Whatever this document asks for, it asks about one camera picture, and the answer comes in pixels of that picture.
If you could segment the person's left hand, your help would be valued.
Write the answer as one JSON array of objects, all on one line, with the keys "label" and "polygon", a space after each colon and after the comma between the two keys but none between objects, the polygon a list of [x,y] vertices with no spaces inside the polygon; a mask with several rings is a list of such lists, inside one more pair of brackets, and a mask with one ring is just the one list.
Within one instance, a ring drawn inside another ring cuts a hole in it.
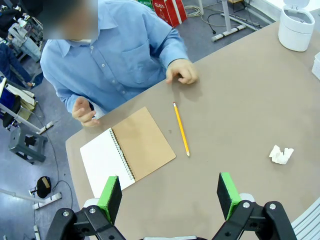
[{"label": "person's left hand", "polygon": [[176,59],[172,61],[166,70],[166,83],[171,84],[174,79],[182,84],[193,84],[199,79],[198,72],[188,59]]}]

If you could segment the person's right hand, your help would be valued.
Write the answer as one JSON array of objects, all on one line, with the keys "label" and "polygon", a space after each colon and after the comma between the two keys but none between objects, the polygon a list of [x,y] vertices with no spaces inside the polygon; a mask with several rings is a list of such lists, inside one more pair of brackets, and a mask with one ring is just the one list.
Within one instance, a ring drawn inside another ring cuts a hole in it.
[{"label": "person's right hand", "polygon": [[78,120],[84,127],[94,127],[100,123],[100,121],[95,118],[96,111],[91,109],[89,101],[82,96],[76,99],[71,114],[72,117]]}]

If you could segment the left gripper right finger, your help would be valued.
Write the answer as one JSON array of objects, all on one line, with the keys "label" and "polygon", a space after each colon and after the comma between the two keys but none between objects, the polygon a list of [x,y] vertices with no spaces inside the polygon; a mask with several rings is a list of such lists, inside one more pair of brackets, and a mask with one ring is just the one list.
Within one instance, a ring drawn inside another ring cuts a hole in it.
[{"label": "left gripper right finger", "polygon": [[217,196],[225,222],[214,240],[239,240],[243,232],[254,232],[259,240],[296,240],[283,205],[269,201],[264,206],[242,199],[228,172],[221,172]]}]

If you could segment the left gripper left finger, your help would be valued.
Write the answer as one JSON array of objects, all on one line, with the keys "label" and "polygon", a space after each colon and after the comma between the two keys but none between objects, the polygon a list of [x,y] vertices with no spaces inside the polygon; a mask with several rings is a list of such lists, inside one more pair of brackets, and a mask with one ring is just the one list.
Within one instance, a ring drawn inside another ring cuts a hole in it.
[{"label": "left gripper left finger", "polygon": [[99,240],[124,240],[115,226],[122,199],[118,176],[110,176],[98,202],[80,211],[59,209],[51,222],[47,240],[83,240],[95,236]]}]

